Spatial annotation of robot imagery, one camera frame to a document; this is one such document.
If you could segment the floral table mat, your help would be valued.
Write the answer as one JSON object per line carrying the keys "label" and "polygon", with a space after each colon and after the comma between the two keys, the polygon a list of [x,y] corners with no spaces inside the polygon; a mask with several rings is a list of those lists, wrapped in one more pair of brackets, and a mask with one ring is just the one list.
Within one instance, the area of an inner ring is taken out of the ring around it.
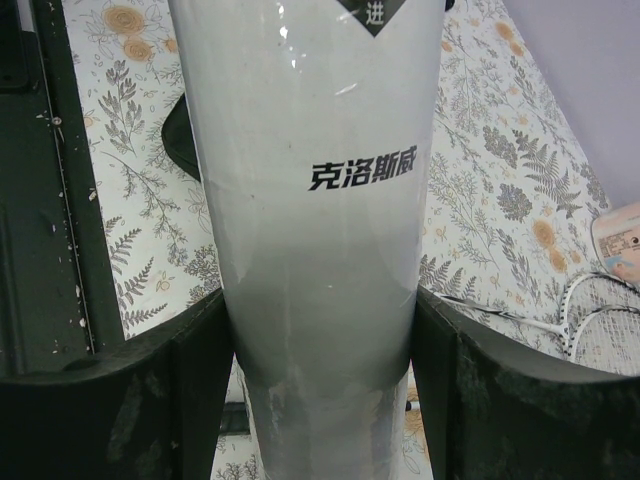
{"label": "floral table mat", "polygon": [[[126,337],[220,284],[205,193],[165,152],[183,91],[164,1],[67,1],[67,33]],[[550,320],[597,267],[607,197],[500,1],[447,14],[423,228],[431,290]]]}

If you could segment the badminton racket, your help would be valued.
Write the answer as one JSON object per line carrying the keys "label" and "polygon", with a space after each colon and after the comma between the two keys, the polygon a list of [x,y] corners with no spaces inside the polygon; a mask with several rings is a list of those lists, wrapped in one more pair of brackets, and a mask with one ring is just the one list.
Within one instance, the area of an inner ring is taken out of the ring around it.
{"label": "badminton racket", "polygon": [[436,297],[449,304],[519,321],[559,337],[562,349],[568,352],[570,342],[576,336],[580,316],[604,306],[639,306],[639,288],[612,274],[587,272],[578,274],[563,290],[557,311],[550,320],[523,316],[496,307],[481,305],[469,299],[436,293]]}
{"label": "badminton racket", "polygon": [[581,366],[637,377],[639,309],[605,305],[584,316],[571,339],[568,357]]}

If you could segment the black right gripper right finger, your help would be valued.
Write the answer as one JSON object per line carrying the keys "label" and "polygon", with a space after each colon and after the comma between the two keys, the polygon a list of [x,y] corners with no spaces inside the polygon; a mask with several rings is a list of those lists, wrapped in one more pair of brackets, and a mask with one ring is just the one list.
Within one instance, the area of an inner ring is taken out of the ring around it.
{"label": "black right gripper right finger", "polygon": [[434,478],[638,478],[638,378],[531,349],[424,288],[411,360]]}

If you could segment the left badminton racket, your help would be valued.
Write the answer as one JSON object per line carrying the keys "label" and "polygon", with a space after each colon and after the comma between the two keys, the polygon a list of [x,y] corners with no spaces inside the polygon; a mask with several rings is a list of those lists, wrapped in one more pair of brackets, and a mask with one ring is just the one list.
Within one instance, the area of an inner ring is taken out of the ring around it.
{"label": "left badminton racket", "polygon": [[496,307],[481,305],[469,299],[436,293],[436,297],[449,304],[519,321],[559,337],[562,349],[568,352],[570,342],[576,336],[580,316],[604,306],[639,306],[639,288],[612,274],[587,272],[578,274],[563,290],[557,311],[550,320],[523,316]]}

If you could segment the right badminton racket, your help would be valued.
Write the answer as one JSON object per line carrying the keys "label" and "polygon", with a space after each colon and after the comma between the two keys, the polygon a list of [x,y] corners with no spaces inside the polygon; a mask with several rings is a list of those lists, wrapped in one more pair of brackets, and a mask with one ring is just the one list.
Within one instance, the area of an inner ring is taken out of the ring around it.
{"label": "right badminton racket", "polygon": [[605,305],[584,316],[571,339],[568,357],[581,366],[637,377],[639,309]]}

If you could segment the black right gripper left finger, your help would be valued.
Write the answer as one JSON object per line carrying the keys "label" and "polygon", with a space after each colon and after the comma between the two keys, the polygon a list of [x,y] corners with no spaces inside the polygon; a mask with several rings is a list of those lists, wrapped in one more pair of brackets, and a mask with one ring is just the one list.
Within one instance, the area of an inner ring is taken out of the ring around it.
{"label": "black right gripper left finger", "polygon": [[216,290],[112,352],[2,379],[2,478],[209,478],[232,357]]}

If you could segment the pink toilet paper roll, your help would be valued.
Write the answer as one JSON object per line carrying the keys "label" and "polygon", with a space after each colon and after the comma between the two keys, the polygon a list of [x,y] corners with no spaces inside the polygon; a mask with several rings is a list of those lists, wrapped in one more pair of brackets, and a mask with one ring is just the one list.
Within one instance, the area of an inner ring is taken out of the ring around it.
{"label": "pink toilet paper roll", "polygon": [[639,203],[597,217],[592,222],[591,235],[604,269],[639,286]]}

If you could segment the white shuttlecock tube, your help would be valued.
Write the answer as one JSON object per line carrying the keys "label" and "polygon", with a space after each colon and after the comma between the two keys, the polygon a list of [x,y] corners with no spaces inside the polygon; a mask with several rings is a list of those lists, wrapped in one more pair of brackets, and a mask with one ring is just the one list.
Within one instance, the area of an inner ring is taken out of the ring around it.
{"label": "white shuttlecock tube", "polygon": [[173,1],[265,479],[394,479],[445,5]]}

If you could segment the black racket bag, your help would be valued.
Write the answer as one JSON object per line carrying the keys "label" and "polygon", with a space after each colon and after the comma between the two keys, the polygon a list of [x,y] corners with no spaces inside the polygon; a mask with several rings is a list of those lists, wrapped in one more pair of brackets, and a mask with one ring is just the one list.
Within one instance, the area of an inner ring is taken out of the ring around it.
{"label": "black racket bag", "polygon": [[197,182],[201,181],[195,140],[185,94],[182,94],[161,128],[161,139],[171,161]]}

